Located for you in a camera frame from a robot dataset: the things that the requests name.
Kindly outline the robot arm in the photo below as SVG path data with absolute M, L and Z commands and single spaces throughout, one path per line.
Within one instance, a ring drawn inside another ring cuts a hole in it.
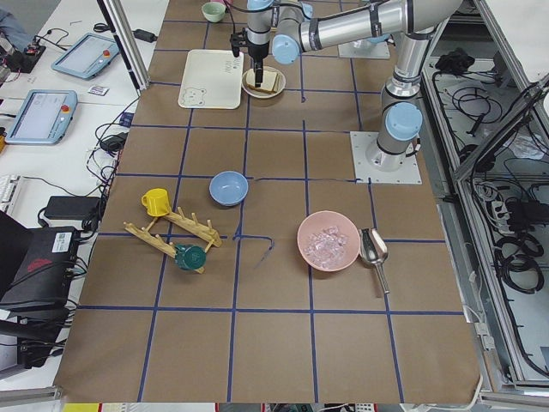
M 382 125 L 374 144 L 374 166 L 383 172 L 400 168 L 406 151 L 419 134 L 423 115 L 415 101 L 434 27 L 404 34 L 392 76 L 382 91 Z
M 255 82 L 263 80 L 263 59 L 271 53 L 279 64 L 299 55 L 360 39 L 402 34 L 397 65 L 386 90 L 410 97 L 437 27 L 454 14 L 459 1 L 368 1 L 362 7 L 315 17 L 312 6 L 296 1 L 249 1 L 243 10 L 247 27 L 231 35 L 235 56 L 242 48 L 253 63 Z

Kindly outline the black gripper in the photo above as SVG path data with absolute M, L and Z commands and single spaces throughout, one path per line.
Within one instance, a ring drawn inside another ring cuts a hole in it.
M 232 54 L 239 57 L 240 49 L 246 48 L 252 59 L 254 71 L 254 86 L 260 87 L 263 82 L 263 60 L 268 56 L 270 31 L 255 32 L 249 27 L 244 27 L 240 32 L 232 33 L 230 44 Z

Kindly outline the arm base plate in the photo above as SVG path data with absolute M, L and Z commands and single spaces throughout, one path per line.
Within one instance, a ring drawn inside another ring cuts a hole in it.
M 377 146 L 377 132 L 351 131 L 355 179 L 364 184 L 421 185 L 417 157 L 409 144 L 404 154 L 386 154 Z
M 338 52 L 341 58 L 390 59 L 389 47 L 385 42 L 371 43 L 367 39 L 338 45 Z

